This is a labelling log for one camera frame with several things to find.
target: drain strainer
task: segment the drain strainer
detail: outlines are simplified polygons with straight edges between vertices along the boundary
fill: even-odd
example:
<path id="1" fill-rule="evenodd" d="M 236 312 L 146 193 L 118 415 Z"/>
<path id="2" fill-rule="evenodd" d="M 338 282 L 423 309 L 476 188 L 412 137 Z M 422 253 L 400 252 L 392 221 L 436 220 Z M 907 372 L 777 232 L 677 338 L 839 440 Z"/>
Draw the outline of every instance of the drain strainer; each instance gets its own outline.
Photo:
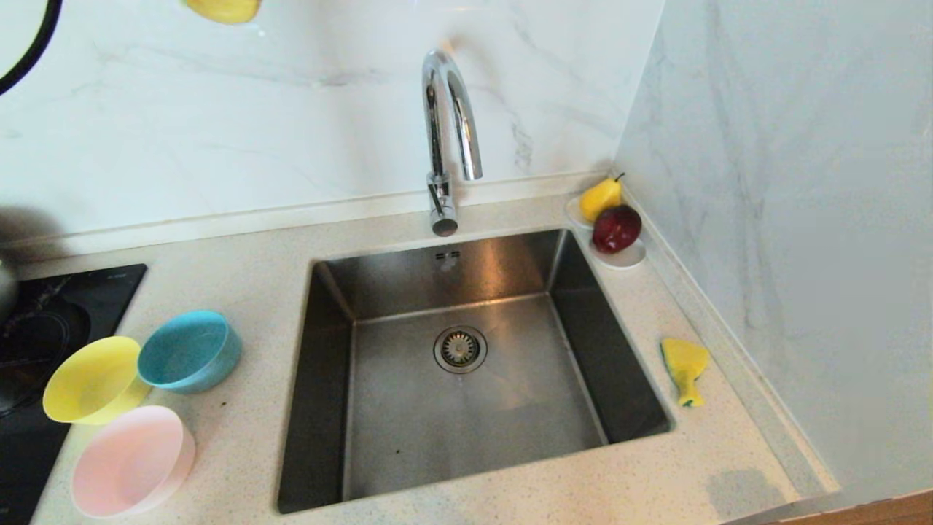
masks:
<path id="1" fill-rule="evenodd" d="M 486 338 L 471 326 L 452 326 L 434 342 L 434 359 L 453 374 L 472 372 L 486 359 Z"/>

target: yellow object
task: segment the yellow object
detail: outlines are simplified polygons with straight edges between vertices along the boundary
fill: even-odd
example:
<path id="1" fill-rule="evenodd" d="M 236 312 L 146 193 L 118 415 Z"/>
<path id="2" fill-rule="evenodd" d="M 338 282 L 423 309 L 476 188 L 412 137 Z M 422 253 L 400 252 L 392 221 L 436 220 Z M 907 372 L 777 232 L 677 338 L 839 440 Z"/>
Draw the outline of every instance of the yellow object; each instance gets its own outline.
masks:
<path id="1" fill-rule="evenodd" d="M 244 23 L 253 20 L 260 0 L 185 0 L 188 7 L 206 19 L 220 23 Z"/>
<path id="2" fill-rule="evenodd" d="M 580 195 L 580 213 L 584 219 L 596 222 L 596 218 L 603 211 L 622 205 L 622 183 L 619 182 L 622 175 L 607 178 Z"/>
<path id="3" fill-rule="evenodd" d="M 152 389 L 136 372 L 139 351 L 129 337 L 106 337 L 75 352 L 46 385 L 46 415 L 62 423 L 103 425 L 137 407 Z"/>
<path id="4" fill-rule="evenodd" d="M 677 402 L 681 406 L 703 406 L 703 397 L 693 382 L 709 364 L 709 350 L 690 341 L 664 339 L 661 341 L 661 351 L 664 353 L 667 371 L 680 390 Z"/>

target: white marble wall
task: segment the white marble wall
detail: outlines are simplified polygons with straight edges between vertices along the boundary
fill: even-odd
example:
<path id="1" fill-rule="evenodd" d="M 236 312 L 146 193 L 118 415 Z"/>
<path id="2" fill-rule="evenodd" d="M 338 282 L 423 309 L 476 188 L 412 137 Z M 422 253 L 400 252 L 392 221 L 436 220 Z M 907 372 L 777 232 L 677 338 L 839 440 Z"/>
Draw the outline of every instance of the white marble wall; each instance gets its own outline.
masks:
<path id="1" fill-rule="evenodd" d="M 616 160 L 839 478 L 824 505 L 933 486 L 931 16 L 669 0 Z"/>
<path id="2" fill-rule="evenodd" d="M 30 237 L 419 190 L 421 61 L 445 43 L 484 182 L 608 167 L 662 6 L 265 0 L 230 27 L 179 0 L 66 2 L 0 97 L 0 218 Z"/>

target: apple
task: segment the apple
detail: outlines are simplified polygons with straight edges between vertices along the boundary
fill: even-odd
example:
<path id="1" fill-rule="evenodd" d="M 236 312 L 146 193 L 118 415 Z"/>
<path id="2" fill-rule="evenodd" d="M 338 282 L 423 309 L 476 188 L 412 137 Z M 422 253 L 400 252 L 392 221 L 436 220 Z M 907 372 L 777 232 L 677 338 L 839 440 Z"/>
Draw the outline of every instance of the apple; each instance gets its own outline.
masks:
<path id="1" fill-rule="evenodd" d="M 641 234 L 641 217 L 631 206 L 610 207 L 599 214 L 592 227 L 592 244 L 602 253 L 618 253 Z"/>

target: white speckled countertop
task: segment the white speckled countertop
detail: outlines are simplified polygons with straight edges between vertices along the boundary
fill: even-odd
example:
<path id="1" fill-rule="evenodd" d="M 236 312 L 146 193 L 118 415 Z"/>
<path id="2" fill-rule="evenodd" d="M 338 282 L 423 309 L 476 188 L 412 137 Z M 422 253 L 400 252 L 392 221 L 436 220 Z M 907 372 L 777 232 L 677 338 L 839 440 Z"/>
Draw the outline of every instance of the white speckled countertop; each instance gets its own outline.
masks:
<path id="1" fill-rule="evenodd" d="M 146 263 L 118 333 L 145 341 L 193 309 L 226 315 L 244 341 L 233 374 L 196 395 L 153 390 L 174 409 L 198 455 L 168 502 L 118 523 L 721 523 L 801 495 L 715 364 L 699 383 L 707 405 L 681 408 L 659 351 L 662 337 L 699 341 L 652 257 L 634 269 L 593 269 L 672 416 L 669 433 L 413 490 L 282 516 L 275 509 L 293 373 L 311 262 L 569 227 L 567 196 L 461 211 L 460 232 L 433 236 L 427 213 L 134 248 L 22 269 L 24 278 Z M 36 524 L 92 523 L 72 506 L 70 477 L 99 429 L 75 426 L 35 514 Z"/>

